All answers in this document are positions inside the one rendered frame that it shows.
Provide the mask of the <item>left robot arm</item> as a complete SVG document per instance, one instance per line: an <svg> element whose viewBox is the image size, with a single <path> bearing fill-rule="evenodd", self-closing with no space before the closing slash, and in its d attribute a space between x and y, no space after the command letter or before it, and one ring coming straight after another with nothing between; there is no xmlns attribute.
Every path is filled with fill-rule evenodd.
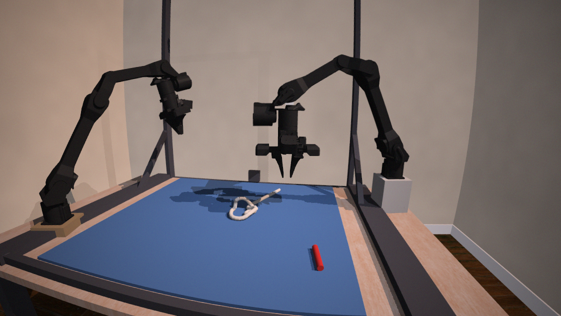
<svg viewBox="0 0 561 316"><path fill-rule="evenodd" d="M356 83L366 94L378 130L378 136L374 138L374 142L384 158L380 174L386 179L405 179L402 176L404 163L408 161L410 156L405 151L399 135L392 127L379 89L379 68L375 61L341 54L309 74L284 83L278 89L278 96L272 103L254 102L253 126L272 126L277 121L278 111L279 126L297 127L298 111L305 110L300 103L286 105L285 108L275 108L275 106L297 101L310 87L339 70L353 76ZM281 131L278 148L283 155L297 155L299 150L306 149L306 137L298 137L297 131L293 131L292 135L286 134L286 131Z"/></svg>

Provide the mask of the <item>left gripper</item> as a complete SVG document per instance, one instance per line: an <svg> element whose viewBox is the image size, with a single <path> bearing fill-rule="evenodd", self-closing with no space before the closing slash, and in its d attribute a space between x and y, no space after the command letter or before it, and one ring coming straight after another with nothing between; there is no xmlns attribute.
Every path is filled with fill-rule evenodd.
<svg viewBox="0 0 561 316"><path fill-rule="evenodd" d="M297 126L278 126L278 138L280 137L281 131L285 131L286 135L292 135L293 132L298 131ZM282 178L284 178L283 161L281 155L281 148L278 146L270 146L269 143L258 143L255 147L256 156L267 156L271 153L272 159L276 159ZM300 159L303 159L303 154L307 153L309 156L320 156L320 147L316 144L305 144L305 149L299 149L297 155L291 154L291 165L290 165L290 178L294 173L295 167Z"/></svg>

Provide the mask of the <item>red cylinder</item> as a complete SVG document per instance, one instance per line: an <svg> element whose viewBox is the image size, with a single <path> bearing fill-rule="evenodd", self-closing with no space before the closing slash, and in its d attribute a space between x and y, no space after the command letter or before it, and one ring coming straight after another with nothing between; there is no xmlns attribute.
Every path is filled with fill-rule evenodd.
<svg viewBox="0 0 561 316"><path fill-rule="evenodd" d="M312 246L312 250L313 250L313 255L314 255L314 261L316 263L316 267L318 271L322 271L323 269L325 269L325 267L323 266L323 262L321 259L321 255L320 255L320 251L319 248L316 244L314 244Z"/></svg>

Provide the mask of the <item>white rope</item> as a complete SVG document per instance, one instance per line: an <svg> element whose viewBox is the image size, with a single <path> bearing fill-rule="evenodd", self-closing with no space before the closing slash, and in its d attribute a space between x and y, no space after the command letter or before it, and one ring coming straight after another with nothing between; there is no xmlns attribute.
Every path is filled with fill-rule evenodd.
<svg viewBox="0 0 561 316"><path fill-rule="evenodd" d="M245 197L245 196L239 196L239 197L237 197L237 198L234 200L233 207L232 207L232 208L230 209L230 211L229 211L229 217L230 217L231 219L233 219L233 220L236 220L236 221L241 221L241 220L247 219L249 216L251 216L252 214L255 214L255 213L257 212L258 207L257 207L255 204L257 204L257 203L259 203L259 202L261 202L261 201L263 201L263 200L266 200L266 199L269 198L270 196L275 195L276 193L278 193L278 192L280 192L280 191L281 191L281 189L279 188L279 189L277 189L277 190L275 190L275 191L273 191L273 192L271 192L271 193L269 193L269 194L267 194L267 195L264 195L263 197L257 199L256 201L253 201L253 202L251 202L251 201L250 201L247 197ZM247 210L244 212L243 216L234 216L234 215L233 215L233 212L236 210L236 208L237 208L237 203L238 203L238 201L240 201L240 200L244 200L244 201L246 201L246 202L248 203L248 205L247 205L247 207L246 207Z"/></svg>

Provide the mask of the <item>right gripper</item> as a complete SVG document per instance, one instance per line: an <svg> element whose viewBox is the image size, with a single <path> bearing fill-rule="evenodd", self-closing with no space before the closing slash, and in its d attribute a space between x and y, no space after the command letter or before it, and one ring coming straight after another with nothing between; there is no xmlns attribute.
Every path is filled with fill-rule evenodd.
<svg viewBox="0 0 561 316"><path fill-rule="evenodd" d="M160 96L164 111L160 112L159 117L160 119L165 119L167 124L169 124L172 129L178 134L184 134L183 131L183 119L187 115L186 113L190 113L190 107L187 105L178 107L178 94L176 95L175 92L168 93L164 96Z"/></svg>

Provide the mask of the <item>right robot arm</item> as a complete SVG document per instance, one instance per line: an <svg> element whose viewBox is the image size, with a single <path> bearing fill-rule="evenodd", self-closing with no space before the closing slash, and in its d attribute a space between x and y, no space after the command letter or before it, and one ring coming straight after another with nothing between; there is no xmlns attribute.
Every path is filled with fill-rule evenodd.
<svg viewBox="0 0 561 316"><path fill-rule="evenodd" d="M71 214L66 196L71 189L74 189L74 184L78 179L78 175L74 173L74 168L88 135L94 123L109 107L109 98L115 84L143 77L153 78L150 85L157 86L160 97L192 87L192 80L187 72L178 74L166 59L145 66L109 70L103 73L93 91L84 98L80 119L63 155L48 175L44 188L39 192L42 199L42 202L40 202L41 210L44 216L44 222L41 225L62 225L74 216L74 214ZM161 78L159 79L159 77Z"/></svg>

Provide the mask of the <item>blue work mat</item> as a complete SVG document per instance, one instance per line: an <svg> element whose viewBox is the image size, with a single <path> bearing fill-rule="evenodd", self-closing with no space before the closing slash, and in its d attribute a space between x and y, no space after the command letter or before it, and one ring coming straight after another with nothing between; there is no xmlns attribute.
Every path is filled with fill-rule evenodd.
<svg viewBox="0 0 561 316"><path fill-rule="evenodd" d="M277 189L247 219L230 218L237 197ZM241 310L367 316L332 186L179 178L37 258Z"/></svg>

